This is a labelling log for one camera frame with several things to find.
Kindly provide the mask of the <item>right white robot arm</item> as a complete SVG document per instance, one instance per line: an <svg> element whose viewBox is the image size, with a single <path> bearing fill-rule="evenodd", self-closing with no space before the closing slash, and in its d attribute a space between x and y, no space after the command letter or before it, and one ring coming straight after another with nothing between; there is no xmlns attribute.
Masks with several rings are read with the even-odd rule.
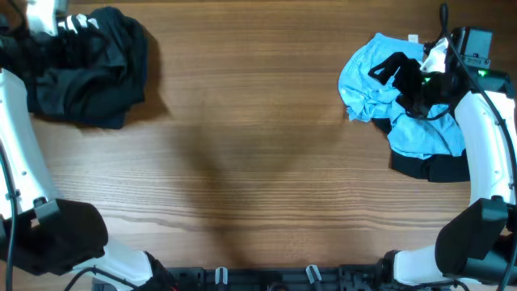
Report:
<svg viewBox="0 0 517 291"><path fill-rule="evenodd" d="M480 27L443 30L418 63L394 53L369 70L391 82L398 102L424 118L445 103L464 137L471 197L469 206L439 232L435 243L391 251L376 267L376 286L402 290L466 286L505 289L516 283L515 91L506 73L490 68L493 34Z"/></svg>

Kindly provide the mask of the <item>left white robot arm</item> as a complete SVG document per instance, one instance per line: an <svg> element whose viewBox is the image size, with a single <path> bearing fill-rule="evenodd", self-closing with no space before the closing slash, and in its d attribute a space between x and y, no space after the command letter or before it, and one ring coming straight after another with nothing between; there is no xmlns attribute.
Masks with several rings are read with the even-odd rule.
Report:
<svg viewBox="0 0 517 291"><path fill-rule="evenodd" d="M1 17L1 258L34 276L84 275L117 290L175 290L150 253L111 238L100 212L57 190L31 114L119 128L144 98L148 39L111 6L68 15L64 1L11 2Z"/></svg>

